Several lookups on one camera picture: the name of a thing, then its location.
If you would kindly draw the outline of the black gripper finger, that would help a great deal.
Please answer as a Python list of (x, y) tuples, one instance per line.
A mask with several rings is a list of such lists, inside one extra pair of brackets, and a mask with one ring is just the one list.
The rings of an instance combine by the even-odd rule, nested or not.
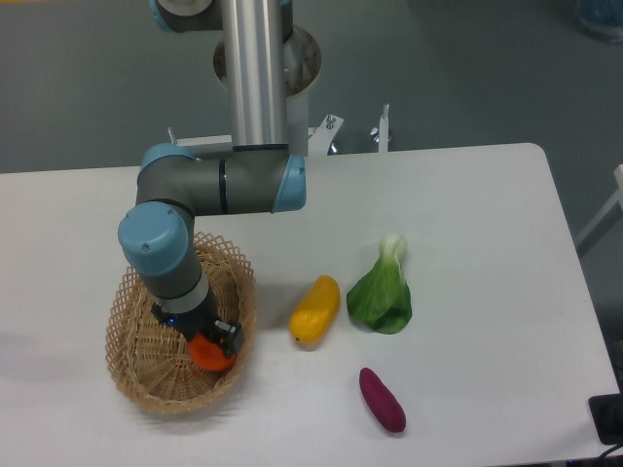
[(237, 321), (215, 319), (203, 330), (203, 335), (216, 344), (225, 357), (234, 357), (243, 348), (243, 329)]

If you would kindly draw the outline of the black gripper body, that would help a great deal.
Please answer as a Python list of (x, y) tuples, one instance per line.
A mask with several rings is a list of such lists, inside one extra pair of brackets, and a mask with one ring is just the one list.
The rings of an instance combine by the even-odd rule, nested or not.
[(220, 321), (217, 300), (212, 291), (195, 308), (184, 313), (169, 313), (158, 304), (152, 304), (151, 312), (156, 320), (166, 327), (181, 333), (186, 341), (200, 334), (209, 341), (218, 341), (222, 335), (215, 325)]

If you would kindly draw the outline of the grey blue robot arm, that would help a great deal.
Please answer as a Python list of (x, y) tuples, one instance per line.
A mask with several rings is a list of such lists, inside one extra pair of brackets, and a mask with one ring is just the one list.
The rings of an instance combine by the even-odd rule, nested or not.
[(133, 209), (118, 239), (154, 299), (157, 320), (191, 344), (207, 341), (232, 358), (245, 336), (223, 319), (193, 245), (198, 217), (295, 211), (306, 202), (306, 168), (289, 148), (283, 48), (294, 35), (288, 1), (154, 1), (164, 29), (224, 32), (231, 152), (201, 160), (176, 143), (150, 148)]

